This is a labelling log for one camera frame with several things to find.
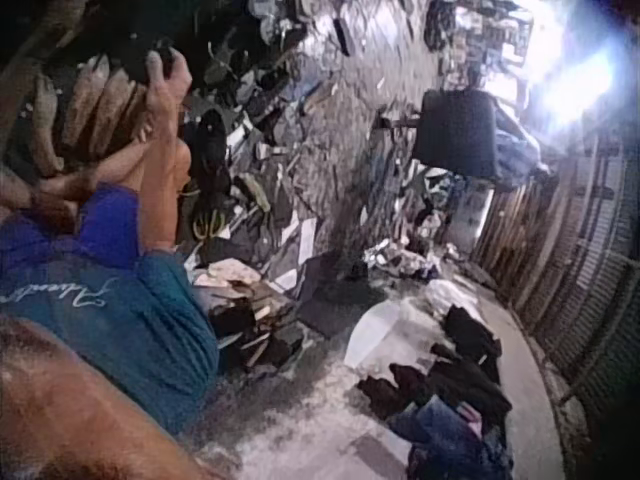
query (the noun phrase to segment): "hair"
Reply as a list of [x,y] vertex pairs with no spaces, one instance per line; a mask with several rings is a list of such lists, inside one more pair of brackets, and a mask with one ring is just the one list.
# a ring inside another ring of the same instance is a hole
[[33,480],[127,480],[131,476],[117,465],[56,461],[47,464]]
[[52,354],[55,351],[55,344],[34,335],[20,318],[0,315],[0,352],[3,354]]

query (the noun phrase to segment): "white paper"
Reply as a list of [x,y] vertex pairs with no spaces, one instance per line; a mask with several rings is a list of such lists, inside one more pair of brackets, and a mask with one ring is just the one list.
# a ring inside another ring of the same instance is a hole
[[292,268],[287,273],[284,273],[276,278],[273,283],[278,285],[285,292],[291,290],[298,284],[298,271],[295,268]]
[[313,257],[313,244],[316,238],[317,218],[309,218],[302,222],[300,229],[300,251],[298,253],[298,265],[304,264]]

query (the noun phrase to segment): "fingers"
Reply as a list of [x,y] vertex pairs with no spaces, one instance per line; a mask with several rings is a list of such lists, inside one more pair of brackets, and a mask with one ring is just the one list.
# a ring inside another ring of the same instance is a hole
[[170,48],[173,55],[173,67],[171,68],[171,78],[191,78],[187,60],[178,50]]
[[149,83],[159,84],[164,81],[164,75],[162,74],[162,59],[160,54],[154,50],[147,55],[147,73],[149,74]]

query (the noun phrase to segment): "shoe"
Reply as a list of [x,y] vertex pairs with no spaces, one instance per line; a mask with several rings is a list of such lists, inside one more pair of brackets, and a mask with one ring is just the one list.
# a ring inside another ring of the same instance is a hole
[[107,82],[98,101],[96,121],[89,141],[89,157],[101,160],[109,153],[111,138],[120,124],[120,119],[136,83],[129,80],[127,73],[120,69]]
[[62,145],[65,147],[75,148],[108,79],[109,59],[106,56],[93,57],[82,68],[73,88],[73,96],[62,129]]

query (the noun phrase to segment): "person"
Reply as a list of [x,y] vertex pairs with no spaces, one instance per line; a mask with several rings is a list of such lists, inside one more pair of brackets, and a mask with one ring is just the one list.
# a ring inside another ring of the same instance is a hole
[[167,79],[159,54],[147,59],[145,142],[36,189],[2,174],[14,213],[0,227],[0,478],[214,476],[173,438],[218,350],[173,255],[191,76],[172,53]]

